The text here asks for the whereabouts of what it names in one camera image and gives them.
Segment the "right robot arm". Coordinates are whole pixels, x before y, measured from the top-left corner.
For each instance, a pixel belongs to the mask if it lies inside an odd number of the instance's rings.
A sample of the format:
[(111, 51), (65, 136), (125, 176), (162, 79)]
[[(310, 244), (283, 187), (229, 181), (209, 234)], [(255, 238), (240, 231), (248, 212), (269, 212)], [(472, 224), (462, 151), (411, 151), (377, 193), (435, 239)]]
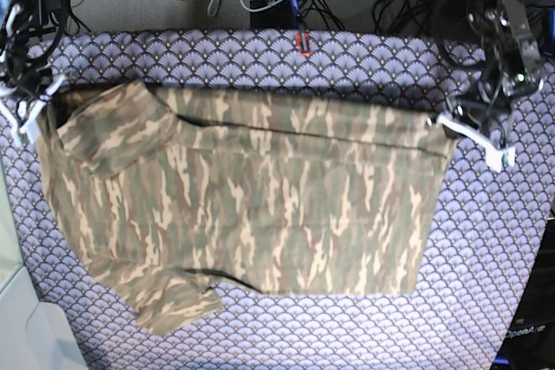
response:
[(49, 58), (69, 16), (70, 0), (1, 0), (1, 115), (17, 147), (36, 141), (39, 114), (67, 82)]

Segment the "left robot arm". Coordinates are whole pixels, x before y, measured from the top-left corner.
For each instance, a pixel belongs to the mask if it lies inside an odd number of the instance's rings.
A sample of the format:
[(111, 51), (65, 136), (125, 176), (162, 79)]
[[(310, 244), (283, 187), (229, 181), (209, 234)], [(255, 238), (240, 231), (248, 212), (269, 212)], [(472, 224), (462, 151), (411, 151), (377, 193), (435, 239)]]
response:
[(441, 12), (452, 0), (436, 0), (432, 34), (441, 58), (452, 69), (478, 72), (459, 94), (446, 94), (445, 109), (431, 121), (451, 134), (470, 139), (485, 151), (494, 171), (514, 166), (516, 149), (509, 136), (515, 101), (540, 92), (543, 60), (522, 0), (465, 0), (466, 19), (479, 37), (485, 58), (464, 63), (448, 51), (441, 34)]

